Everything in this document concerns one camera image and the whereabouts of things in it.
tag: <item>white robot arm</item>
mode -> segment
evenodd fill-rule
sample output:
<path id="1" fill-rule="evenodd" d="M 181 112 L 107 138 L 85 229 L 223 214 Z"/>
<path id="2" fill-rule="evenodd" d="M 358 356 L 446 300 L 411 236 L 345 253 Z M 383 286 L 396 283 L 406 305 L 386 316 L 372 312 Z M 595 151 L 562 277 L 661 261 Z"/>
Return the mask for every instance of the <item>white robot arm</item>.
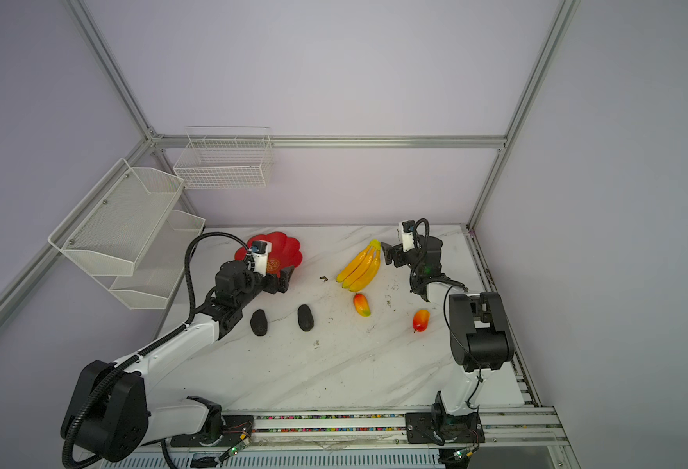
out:
<path id="1" fill-rule="evenodd" d="M 422 224 L 425 234 L 419 235 L 417 229 Z M 456 438 L 468 438 L 467 433 L 473 432 L 480 442 L 483 433 L 477 398 L 484 383 L 504 362 L 511 361 L 515 351 L 503 303 L 497 293 L 470 293 L 462 283 L 442 273 L 443 242 L 429 235 L 427 220 L 403 221 L 398 232 L 398 245 L 381 243 L 386 264 L 409 266 L 412 293 L 443 308 L 450 331 L 451 353 L 457 364 L 449 382 L 435 397 L 428 424 L 422 417 L 418 427 L 415 420 L 409 441 L 444 444 Z"/>
<path id="2" fill-rule="evenodd" d="M 189 263 L 194 247 L 209 236 L 235 239 L 247 255 L 242 261 L 222 264 L 216 274 L 216 286 L 208 292 L 205 302 L 196 306 Z M 80 469 L 101 458 L 118 462 L 142 444 L 175 435 L 192 435 L 194 441 L 206 446 L 222 438 L 227 420 L 222 416 L 221 405 L 199 396 L 188 396 L 178 402 L 153 406 L 147 404 L 147 397 L 170 371 L 229 333 L 242 319 L 243 308 L 255 296 L 264 291 L 270 294 L 287 291 L 294 267 L 282 269 L 278 277 L 266 275 L 272 247 L 269 242 L 255 241 L 248 248 L 236 236 L 220 232 L 193 239 L 185 258 L 190 299 L 188 319 L 139 351 L 112 363 L 96 360 L 81 371 L 60 429 L 65 440 L 63 466 Z M 252 422 L 252 416 L 239 418 Z M 239 444 L 244 437 L 245 433 L 238 436 L 235 432 L 227 439 L 235 439 L 237 442 L 231 444 Z M 74 460 L 74 444 L 95 456 L 80 462 Z"/>

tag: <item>wall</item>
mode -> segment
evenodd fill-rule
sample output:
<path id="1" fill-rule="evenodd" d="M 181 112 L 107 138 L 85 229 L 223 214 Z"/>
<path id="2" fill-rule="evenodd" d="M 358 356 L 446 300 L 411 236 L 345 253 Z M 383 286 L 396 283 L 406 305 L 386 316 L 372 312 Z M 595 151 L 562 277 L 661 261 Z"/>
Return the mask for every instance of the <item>wall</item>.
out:
<path id="1" fill-rule="evenodd" d="M 0 2 L 0 292 L 138 138 L 60 2 Z"/>
<path id="2" fill-rule="evenodd" d="M 582 2 L 477 232 L 582 466 L 688 467 L 688 2 Z"/>
<path id="3" fill-rule="evenodd" d="M 1 0 L 0 291 L 138 140 L 63 4 Z M 0 335 L 0 469 L 60 467 L 80 370 L 145 343 L 158 322 L 60 260 Z"/>
<path id="4" fill-rule="evenodd" d="M 558 0 L 89 0 L 151 125 L 505 134 Z"/>
<path id="5" fill-rule="evenodd" d="M 167 149 L 174 163 L 180 149 Z M 277 149 L 265 188 L 186 191 L 208 225 L 466 223 L 497 150 Z"/>
<path id="6" fill-rule="evenodd" d="M 162 134 L 259 125 L 274 135 L 502 135 L 558 0 L 88 5 Z M 188 191 L 208 225 L 465 222 L 495 151 L 276 155 L 268 188 Z"/>

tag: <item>wire basket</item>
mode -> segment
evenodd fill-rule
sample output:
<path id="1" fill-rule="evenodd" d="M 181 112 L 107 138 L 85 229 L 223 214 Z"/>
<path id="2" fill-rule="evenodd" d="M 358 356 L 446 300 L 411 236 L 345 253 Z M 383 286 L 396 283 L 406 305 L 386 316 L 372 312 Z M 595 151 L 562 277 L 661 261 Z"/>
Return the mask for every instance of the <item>wire basket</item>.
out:
<path id="1" fill-rule="evenodd" d="M 58 227 L 48 239 L 90 276 L 132 276 L 182 192 L 174 175 L 118 166 L 123 174 L 72 234 L 56 244 Z"/>
<path id="2" fill-rule="evenodd" d="M 188 189 L 265 187 L 273 169 L 268 127 L 187 127 L 174 173 Z"/>
<path id="3" fill-rule="evenodd" d="M 164 309 L 182 279 L 185 249 L 204 228 L 205 218 L 172 210 L 133 276 L 104 285 L 130 309 Z"/>

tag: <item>tabletop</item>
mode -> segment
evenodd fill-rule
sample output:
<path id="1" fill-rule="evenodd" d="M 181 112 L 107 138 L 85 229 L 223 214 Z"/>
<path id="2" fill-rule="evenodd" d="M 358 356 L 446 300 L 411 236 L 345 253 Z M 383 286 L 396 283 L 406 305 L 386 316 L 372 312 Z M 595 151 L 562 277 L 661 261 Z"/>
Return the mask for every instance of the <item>tabletop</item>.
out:
<path id="1" fill-rule="evenodd" d="M 285 294 L 261 293 L 245 307 L 244 318 L 222 340 L 204 348 L 164 378 L 150 394 L 156 402 L 184 399 L 186 392 L 210 399 L 225 410 L 322 410 L 427 407 L 458 365 L 450 353 L 442 308 L 409 292 L 407 267 L 382 260 L 375 279 L 361 292 L 372 310 L 361 317 L 354 294 L 336 276 L 371 239 L 398 243 L 395 225 L 349 227 L 254 227 L 221 229 L 249 239 L 282 231 L 299 239 L 302 264 L 294 270 Z M 470 290 L 482 285 L 459 225 L 431 226 L 443 241 L 443 273 Z M 191 261 L 198 303 L 219 267 L 234 258 L 235 241 L 204 239 Z M 300 305 L 310 306 L 315 326 L 303 332 L 297 323 Z M 268 333 L 257 337 L 250 316 L 259 308 L 268 318 Z M 414 333 L 412 317 L 430 311 L 425 332 Z M 187 317 L 183 282 L 161 335 Z M 485 384 L 479 403 L 519 406 L 524 399 L 509 363 Z"/>

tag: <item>yellow banana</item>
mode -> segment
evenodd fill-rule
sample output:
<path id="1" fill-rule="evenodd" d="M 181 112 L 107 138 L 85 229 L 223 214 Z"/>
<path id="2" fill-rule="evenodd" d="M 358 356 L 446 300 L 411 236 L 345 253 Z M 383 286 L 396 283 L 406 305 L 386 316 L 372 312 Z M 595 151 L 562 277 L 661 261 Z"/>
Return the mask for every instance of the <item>yellow banana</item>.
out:
<path id="1" fill-rule="evenodd" d="M 370 264 L 370 267 L 367 268 L 367 272 L 362 274 L 362 277 L 359 277 L 354 283 L 352 283 L 351 286 L 349 286 L 349 291 L 353 292 L 358 292 L 365 286 L 367 286 L 373 278 L 375 278 L 375 274 L 377 274 L 377 270 L 381 267 L 381 250 L 376 249 L 375 250 L 375 258 Z"/>
<path id="2" fill-rule="evenodd" d="M 341 271 L 338 277 L 336 277 L 336 281 L 339 283 L 342 283 L 346 278 L 354 272 L 356 268 L 359 267 L 359 265 L 362 263 L 363 260 L 365 260 L 365 256 L 367 256 L 367 251 L 369 251 L 370 246 L 368 245 L 365 249 L 362 249 L 362 252 L 357 254 L 355 258 L 349 262 L 349 265 L 344 268 L 344 270 Z"/>
<path id="3" fill-rule="evenodd" d="M 367 256 L 365 257 L 365 260 L 362 261 L 360 265 L 352 272 L 344 281 L 341 283 L 342 288 L 346 288 L 347 290 L 349 289 L 349 286 L 351 286 L 359 277 L 362 277 L 365 272 L 367 272 L 367 269 L 370 267 L 370 264 L 372 264 L 372 261 L 375 258 L 375 248 L 369 248 L 367 250 Z"/>

